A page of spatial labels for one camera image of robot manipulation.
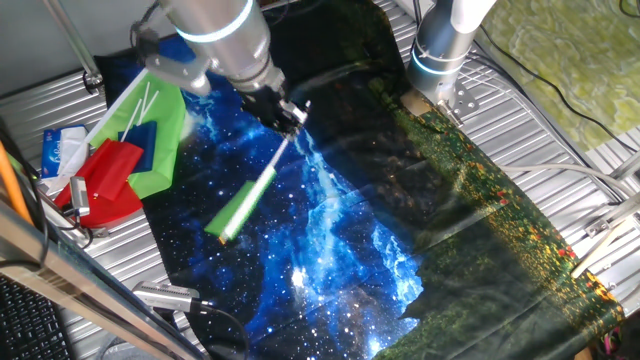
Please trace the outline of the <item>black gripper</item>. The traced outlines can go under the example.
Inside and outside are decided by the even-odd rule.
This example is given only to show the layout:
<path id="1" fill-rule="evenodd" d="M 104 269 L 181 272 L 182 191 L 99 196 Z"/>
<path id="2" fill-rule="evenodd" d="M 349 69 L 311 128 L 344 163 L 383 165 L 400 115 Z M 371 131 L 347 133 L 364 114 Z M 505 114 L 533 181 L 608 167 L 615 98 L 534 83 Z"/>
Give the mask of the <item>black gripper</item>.
<path id="1" fill-rule="evenodd" d="M 308 118 L 309 102 L 300 108 L 291 101 L 282 100 L 281 95 L 268 86 L 254 92 L 241 92 L 240 96 L 244 111 L 286 138 L 294 137 L 296 125 L 303 125 Z"/>

